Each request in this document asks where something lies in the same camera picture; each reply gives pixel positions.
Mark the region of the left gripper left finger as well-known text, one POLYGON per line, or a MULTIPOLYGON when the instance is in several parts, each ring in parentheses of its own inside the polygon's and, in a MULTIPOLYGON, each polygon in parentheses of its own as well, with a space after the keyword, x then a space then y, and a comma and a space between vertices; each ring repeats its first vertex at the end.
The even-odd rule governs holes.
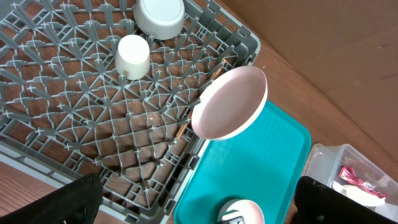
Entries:
POLYGON ((103 184, 92 173, 1 217, 1 223, 92 224, 102 203, 103 184))

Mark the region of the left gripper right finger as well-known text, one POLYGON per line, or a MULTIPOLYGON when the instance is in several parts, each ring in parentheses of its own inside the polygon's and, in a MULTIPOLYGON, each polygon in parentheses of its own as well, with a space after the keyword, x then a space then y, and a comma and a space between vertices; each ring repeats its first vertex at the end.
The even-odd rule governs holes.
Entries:
POLYGON ((294 204, 299 224, 395 224, 308 176, 297 182, 294 204))

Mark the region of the red snack wrapper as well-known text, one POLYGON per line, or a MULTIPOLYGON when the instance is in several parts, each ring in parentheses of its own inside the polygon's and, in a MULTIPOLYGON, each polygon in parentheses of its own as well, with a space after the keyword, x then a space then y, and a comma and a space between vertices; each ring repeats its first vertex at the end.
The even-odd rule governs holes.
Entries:
POLYGON ((354 169, 350 166, 341 166, 339 178, 345 180, 346 182, 350 183, 351 185, 356 186, 357 188, 361 189, 362 191, 377 196, 378 198, 386 198, 388 196, 387 193, 382 193, 376 190, 376 187, 369 182, 359 178, 354 169))

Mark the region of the white napkin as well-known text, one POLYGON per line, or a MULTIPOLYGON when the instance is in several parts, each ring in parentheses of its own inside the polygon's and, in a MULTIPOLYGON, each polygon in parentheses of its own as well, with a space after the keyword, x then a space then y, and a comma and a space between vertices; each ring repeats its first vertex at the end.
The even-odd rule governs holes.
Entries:
POLYGON ((379 198, 375 195, 371 195, 355 185, 341 185, 338 182, 333 182, 333 189, 337 192, 347 196, 351 200, 365 206, 365 207, 377 207, 385 204, 385 198, 379 198))

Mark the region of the small white plate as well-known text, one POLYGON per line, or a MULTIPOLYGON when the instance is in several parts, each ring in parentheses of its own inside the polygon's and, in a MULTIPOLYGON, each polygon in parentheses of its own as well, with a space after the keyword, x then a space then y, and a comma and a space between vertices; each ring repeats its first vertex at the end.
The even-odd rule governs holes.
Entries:
POLYGON ((234 199, 222 206, 217 224, 265 224, 265 218, 256 202, 234 199))

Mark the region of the large white plate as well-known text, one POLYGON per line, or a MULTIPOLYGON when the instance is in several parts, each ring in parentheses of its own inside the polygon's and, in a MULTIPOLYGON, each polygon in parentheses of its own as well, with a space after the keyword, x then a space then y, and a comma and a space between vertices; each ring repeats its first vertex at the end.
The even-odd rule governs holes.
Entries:
POLYGON ((192 113, 194 133, 225 140, 247 129, 260 115, 268 96, 266 74, 255 66, 234 68, 209 85, 192 113))

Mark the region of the white cup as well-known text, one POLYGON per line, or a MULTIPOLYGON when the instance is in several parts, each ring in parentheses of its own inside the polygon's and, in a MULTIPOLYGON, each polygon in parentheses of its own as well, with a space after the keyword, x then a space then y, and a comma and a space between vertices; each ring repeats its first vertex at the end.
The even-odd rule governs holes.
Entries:
POLYGON ((128 80, 143 78, 150 70, 150 49, 147 41, 139 35, 126 35, 118 44, 115 67, 128 80))

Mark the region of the grey bowl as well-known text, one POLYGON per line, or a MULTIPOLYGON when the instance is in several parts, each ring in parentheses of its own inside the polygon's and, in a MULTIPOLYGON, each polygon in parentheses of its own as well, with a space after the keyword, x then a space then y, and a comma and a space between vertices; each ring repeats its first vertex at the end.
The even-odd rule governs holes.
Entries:
POLYGON ((183 29, 185 5, 182 0, 137 0, 133 15, 143 33, 168 40, 183 29))

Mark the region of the clear plastic bin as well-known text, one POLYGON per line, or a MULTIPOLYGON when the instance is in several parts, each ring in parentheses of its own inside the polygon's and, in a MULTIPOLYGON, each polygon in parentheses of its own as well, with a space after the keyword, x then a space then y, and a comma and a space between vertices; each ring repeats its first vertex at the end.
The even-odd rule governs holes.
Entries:
POLYGON ((315 144, 302 175, 397 221, 397 182, 349 144, 315 144))

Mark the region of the teal serving tray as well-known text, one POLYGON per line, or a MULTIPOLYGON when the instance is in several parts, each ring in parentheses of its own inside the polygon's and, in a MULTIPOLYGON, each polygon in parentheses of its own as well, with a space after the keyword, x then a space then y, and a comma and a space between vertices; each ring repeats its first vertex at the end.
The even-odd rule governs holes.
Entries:
POLYGON ((174 210, 174 222, 216 223, 234 199, 256 202, 266 223, 283 223, 311 148, 308 130, 268 101, 245 131, 210 141, 174 210))

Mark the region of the grey plastic dish rack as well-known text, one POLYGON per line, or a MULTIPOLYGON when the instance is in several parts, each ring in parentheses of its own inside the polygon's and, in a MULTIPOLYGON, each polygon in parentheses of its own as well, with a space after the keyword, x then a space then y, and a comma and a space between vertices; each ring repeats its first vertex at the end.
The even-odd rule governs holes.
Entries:
POLYGON ((167 222, 205 150, 189 112, 261 48, 217 2, 184 7, 176 37, 144 37, 150 69, 132 81, 114 61, 124 36, 143 35, 133 1, 2 1, 1 160, 56 187, 96 172, 102 211, 167 222))

